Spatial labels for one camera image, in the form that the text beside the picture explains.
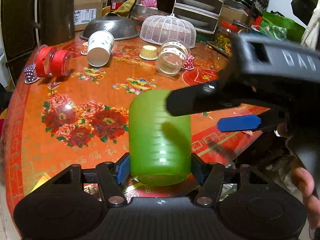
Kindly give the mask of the person's right hand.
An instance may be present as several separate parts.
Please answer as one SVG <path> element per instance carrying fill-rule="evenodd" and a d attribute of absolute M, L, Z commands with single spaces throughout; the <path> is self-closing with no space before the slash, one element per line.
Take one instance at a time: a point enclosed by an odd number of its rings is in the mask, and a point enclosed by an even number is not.
<path fill-rule="evenodd" d="M 315 182 L 313 176 L 299 165 L 298 162 L 291 163 L 291 180 L 303 195 L 303 204 L 308 210 L 308 221 L 310 228 L 319 228 L 320 201 L 313 194 Z"/>

